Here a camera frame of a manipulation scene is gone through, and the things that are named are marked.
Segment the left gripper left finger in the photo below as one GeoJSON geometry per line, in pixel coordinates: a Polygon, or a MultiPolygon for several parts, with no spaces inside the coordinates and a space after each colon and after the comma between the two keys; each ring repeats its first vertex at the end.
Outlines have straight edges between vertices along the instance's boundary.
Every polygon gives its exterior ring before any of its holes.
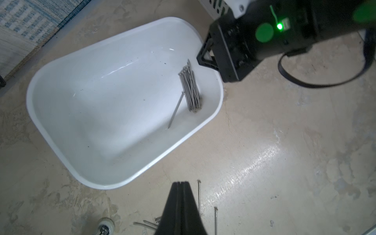
{"type": "Polygon", "coordinates": [[[156,235],[179,235],[181,233],[181,182],[174,182],[169,191],[156,235]]]}

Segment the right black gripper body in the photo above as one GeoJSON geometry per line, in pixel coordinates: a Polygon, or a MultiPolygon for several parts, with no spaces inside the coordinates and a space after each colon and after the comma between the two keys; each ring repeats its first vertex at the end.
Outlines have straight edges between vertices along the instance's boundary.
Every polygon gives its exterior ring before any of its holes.
{"type": "Polygon", "coordinates": [[[255,1],[235,18],[229,11],[215,20],[197,55],[199,65],[220,73],[222,81],[242,81],[264,59],[300,55],[317,42],[322,1],[255,1]]]}

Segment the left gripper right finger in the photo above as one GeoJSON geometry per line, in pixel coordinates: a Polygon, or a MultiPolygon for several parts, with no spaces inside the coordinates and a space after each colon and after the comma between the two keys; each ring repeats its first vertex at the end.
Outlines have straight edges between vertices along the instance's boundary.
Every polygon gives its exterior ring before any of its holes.
{"type": "Polygon", "coordinates": [[[181,235],[207,235],[189,182],[181,183],[181,235]]]}

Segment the steel nail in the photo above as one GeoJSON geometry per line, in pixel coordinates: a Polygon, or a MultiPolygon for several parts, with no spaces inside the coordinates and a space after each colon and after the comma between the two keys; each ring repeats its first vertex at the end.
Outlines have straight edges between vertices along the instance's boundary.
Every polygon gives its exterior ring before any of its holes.
{"type": "Polygon", "coordinates": [[[175,118],[175,116],[176,116],[176,113],[177,113],[177,111],[178,111],[178,109],[179,109],[179,106],[180,106],[180,104],[181,104],[181,102],[182,102],[184,96],[185,96],[185,92],[183,91],[183,92],[181,93],[181,96],[180,96],[178,102],[177,102],[177,105],[176,105],[176,107],[175,107],[175,109],[174,109],[174,112],[173,112],[173,114],[172,114],[172,116],[171,116],[171,119],[170,119],[170,121],[169,121],[169,123],[168,123],[168,127],[167,127],[168,129],[169,129],[169,128],[171,127],[171,125],[172,125],[172,122],[173,122],[173,120],[174,120],[174,118],[175,118]]]}
{"type": "Polygon", "coordinates": [[[198,212],[201,218],[201,180],[197,180],[198,183],[198,212]]]}
{"type": "Polygon", "coordinates": [[[214,234],[218,235],[218,207],[214,207],[214,234]]]}
{"type": "Polygon", "coordinates": [[[188,109],[190,112],[196,113],[201,109],[202,97],[199,92],[195,74],[189,59],[178,75],[182,83],[183,92],[186,96],[188,109]]]}

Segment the white plastic storage box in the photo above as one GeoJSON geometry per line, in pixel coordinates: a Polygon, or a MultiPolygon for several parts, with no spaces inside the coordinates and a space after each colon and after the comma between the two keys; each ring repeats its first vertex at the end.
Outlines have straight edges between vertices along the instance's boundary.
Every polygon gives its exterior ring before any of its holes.
{"type": "Polygon", "coordinates": [[[80,183],[122,187],[191,137],[219,112],[217,71],[198,65],[202,38],[188,22],[166,17],[43,66],[26,95],[28,113],[80,183]],[[188,109],[178,73],[190,60],[202,97],[188,109]]]}

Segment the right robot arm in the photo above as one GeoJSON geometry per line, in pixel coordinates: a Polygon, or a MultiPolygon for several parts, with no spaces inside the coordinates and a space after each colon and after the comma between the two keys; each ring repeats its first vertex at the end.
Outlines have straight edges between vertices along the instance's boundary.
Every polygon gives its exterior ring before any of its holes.
{"type": "Polygon", "coordinates": [[[209,28],[197,61],[223,82],[242,81],[262,60],[307,53],[319,42],[365,30],[364,74],[376,53],[375,1],[244,1],[209,28]]]}

